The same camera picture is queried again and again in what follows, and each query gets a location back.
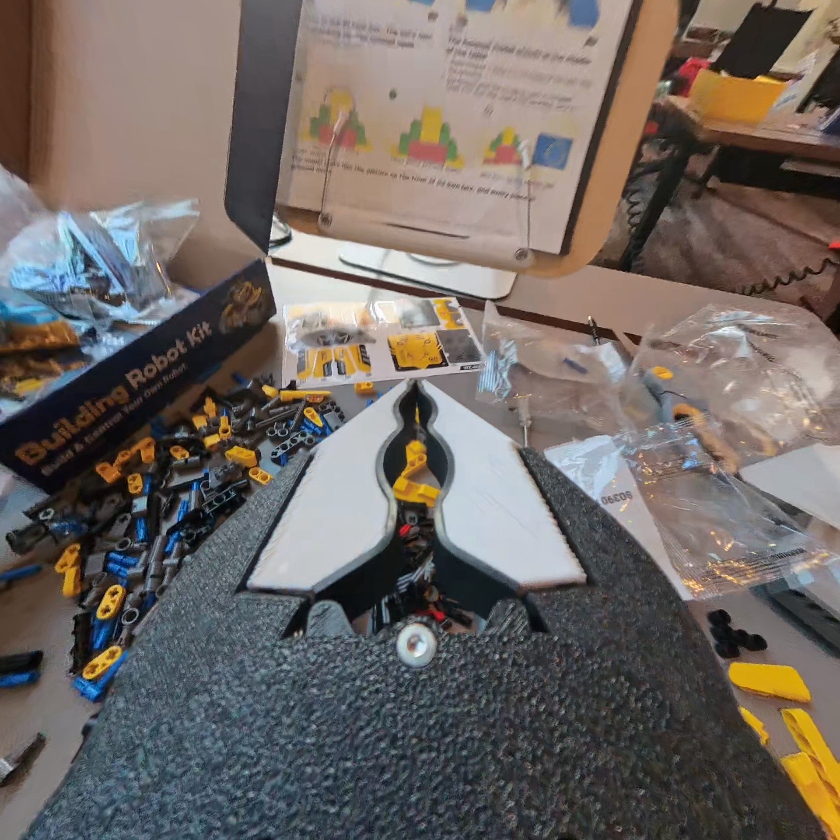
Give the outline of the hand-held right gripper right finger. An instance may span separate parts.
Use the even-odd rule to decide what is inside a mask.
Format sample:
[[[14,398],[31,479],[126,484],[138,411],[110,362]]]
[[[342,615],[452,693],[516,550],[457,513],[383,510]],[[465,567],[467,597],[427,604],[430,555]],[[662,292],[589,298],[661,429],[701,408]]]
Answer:
[[[435,522],[450,555],[517,594],[585,584],[520,446],[428,381],[420,405],[430,462],[443,470]]]

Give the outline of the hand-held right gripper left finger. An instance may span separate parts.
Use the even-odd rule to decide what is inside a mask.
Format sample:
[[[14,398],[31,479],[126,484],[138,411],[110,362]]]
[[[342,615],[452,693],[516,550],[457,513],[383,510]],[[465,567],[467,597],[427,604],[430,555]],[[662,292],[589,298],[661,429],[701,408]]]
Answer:
[[[385,472],[404,443],[415,380],[386,392],[319,444],[257,554],[246,589],[299,597],[383,597],[398,577],[397,502]]]

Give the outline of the grey desk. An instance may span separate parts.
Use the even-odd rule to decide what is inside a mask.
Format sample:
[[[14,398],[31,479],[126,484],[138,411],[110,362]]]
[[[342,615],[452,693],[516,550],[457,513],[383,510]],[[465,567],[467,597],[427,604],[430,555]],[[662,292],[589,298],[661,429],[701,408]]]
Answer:
[[[360,301],[366,298],[419,297],[420,291],[407,287],[397,291],[374,289],[369,283],[354,283],[302,270],[268,266],[269,279],[279,310],[286,304],[310,301]],[[678,287],[685,294],[670,306],[665,320],[681,320],[706,303],[719,304],[723,292],[698,287]],[[277,316],[258,339],[230,361],[227,367],[245,373],[252,368],[274,370],[279,365],[282,344],[282,320]],[[17,558],[6,546],[3,534],[23,523],[22,510],[40,498],[33,487],[7,478],[2,495],[2,571],[25,566],[40,560]],[[815,600],[838,608],[838,577],[832,572],[814,573],[814,584],[808,591]],[[1,838],[15,839],[26,834],[36,816],[55,793],[70,769],[72,760],[82,743],[81,730],[86,721],[100,707],[81,698],[71,686],[67,674],[74,602],[61,593],[60,578],[53,571],[42,570],[34,576],[13,583],[1,595],[2,654],[15,654],[41,649],[45,654],[42,676],[38,683],[23,688],[2,689],[2,756],[21,749],[36,734],[45,735],[45,744],[29,756],[30,762],[20,775],[1,790]],[[733,618],[750,631],[764,635],[770,643],[767,661],[796,667],[812,691],[809,705],[812,719],[819,727],[826,743],[838,758],[838,658],[825,653],[816,643],[806,641],[803,633],[794,629],[771,606],[755,595],[721,598],[720,603],[708,602],[707,608],[722,606],[730,609]],[[782,721],[778,709],[781,700],[761,698],[737,691],[742,705],[764,723],[771,738],[771,746],[778,755],[792,753],[795,741]]]

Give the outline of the small clear plastic bag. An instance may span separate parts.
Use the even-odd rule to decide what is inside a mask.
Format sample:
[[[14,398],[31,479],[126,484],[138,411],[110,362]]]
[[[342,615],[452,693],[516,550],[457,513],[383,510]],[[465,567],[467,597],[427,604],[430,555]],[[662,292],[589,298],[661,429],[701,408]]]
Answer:
[[[479,403],[583,427],[586,436],[612,435],[629,425],[623,390],[631,357],[623,343],[579,333],[564,337],[505,316],[491,301],[480,337],[485,362],[477,380]]]

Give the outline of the pile of small building pieces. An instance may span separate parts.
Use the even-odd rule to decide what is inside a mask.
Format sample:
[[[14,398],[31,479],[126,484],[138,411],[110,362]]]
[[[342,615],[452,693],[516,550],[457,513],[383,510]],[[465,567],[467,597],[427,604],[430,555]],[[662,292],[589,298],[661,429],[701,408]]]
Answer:
[[[143,619],[198,548],[293,457],[314,455],[349,421],[329,391],[281,395],[269,378],[259,383],[262,404],[245,388],[206,389],[191,421],[153,422],[151,436],[29,504],[3,535],[2,591],[49,564],[76,604],[68,676],[80,698],[104,699]],[[449,632],[474,628],[463,604],[435,582],[439,489],[430,483],[425,425],[417,406],[392,482],[399,576],[368,611],[373,633],[407,616]]]

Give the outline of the white flat device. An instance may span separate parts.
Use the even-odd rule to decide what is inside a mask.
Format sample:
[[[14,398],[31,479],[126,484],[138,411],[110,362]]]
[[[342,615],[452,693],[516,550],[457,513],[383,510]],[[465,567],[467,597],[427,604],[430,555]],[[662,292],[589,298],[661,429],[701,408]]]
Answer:
[[[390,284],[493,301],[511,293],[517,278],[514,271],[448,258],[409,255],[296,230],[291,232],[287,243],[269,252],[269,259],[277,266],[372,286]]]

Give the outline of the yellow wedge panel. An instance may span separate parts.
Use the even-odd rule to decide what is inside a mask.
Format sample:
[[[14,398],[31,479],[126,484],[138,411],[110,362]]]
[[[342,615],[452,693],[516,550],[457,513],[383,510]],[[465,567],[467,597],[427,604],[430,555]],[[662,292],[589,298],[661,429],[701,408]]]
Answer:
[[[728,668],[728,677],[736,688],[762,697],[798,704],[812,700],[812,693],[802,676],[788,665],[734,662]]]

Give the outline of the grey motor block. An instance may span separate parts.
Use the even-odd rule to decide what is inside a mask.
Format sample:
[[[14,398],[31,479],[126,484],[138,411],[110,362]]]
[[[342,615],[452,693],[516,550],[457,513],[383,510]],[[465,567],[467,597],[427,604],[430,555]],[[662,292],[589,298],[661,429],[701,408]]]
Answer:
[[[754,586],[752,593],[823,652],[839,658],[838,610],[815,598],[804,584],[779,579]]]

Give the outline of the crumpled clear plastic bags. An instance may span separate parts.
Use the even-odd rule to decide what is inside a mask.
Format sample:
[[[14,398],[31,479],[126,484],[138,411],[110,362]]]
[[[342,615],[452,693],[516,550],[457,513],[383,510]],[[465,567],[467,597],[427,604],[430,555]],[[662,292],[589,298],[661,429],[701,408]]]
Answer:
[[[197,299],[168,267],[199,217],[194,198],[50,211],[25,181],[1,169],[3,415]]]

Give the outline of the black and blue connector piece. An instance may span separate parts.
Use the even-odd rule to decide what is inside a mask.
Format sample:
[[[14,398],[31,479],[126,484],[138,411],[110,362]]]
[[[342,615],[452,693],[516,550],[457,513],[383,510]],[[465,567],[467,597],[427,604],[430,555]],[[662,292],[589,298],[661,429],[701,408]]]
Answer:
[[[44,652],[40,649],[1,656],[1,689],[32,686],[39,682]]]

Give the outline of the grey axle beam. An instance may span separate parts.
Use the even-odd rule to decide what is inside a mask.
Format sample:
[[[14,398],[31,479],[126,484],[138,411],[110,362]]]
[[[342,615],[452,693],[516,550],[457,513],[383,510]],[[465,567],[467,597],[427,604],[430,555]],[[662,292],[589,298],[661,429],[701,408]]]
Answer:
[[[1,788],[13,784],[25,774],[46,745],[46,734],[37,732],[16,750],[1,758]]]

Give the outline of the printed building-blocks poster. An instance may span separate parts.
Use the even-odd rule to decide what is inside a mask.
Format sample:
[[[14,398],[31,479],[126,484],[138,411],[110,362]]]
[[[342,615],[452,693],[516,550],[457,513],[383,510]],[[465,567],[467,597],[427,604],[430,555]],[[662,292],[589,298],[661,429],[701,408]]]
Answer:
[[[606,241],[678,2],[301,2],[276,209],[557,277]]]

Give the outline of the wooden side table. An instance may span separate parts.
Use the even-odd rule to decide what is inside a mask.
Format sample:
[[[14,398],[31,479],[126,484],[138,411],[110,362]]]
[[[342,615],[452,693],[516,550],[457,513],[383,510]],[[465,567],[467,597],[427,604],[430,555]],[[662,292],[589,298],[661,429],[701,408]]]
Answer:
[[[658,101],[652,115],[657,130],[640,143],[623,194],[629,236],[620,270],[634,268],[696,154],[711,155],[698,186],[717,178],[723,184],[838,200],[837,136],[801,125],[703,119],[689,99],[675,96]]]

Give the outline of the cardboard kit box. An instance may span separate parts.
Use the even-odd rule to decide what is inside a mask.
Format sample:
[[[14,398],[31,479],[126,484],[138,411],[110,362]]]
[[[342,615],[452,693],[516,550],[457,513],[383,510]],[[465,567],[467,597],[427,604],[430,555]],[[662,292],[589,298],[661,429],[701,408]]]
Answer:
[[[195,199],[170,264],[198,299],[2,421],[54,492],[266,330],[301,2],[2,2],[2,166],[49,207]]]

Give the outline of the black panel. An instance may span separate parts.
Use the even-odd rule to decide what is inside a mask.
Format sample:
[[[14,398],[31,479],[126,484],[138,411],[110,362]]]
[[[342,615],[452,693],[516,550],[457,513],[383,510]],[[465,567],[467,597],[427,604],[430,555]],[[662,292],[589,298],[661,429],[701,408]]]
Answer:
[[[748,80],[765,76],[812,13],[812,9],[755,3],[709,70]]]

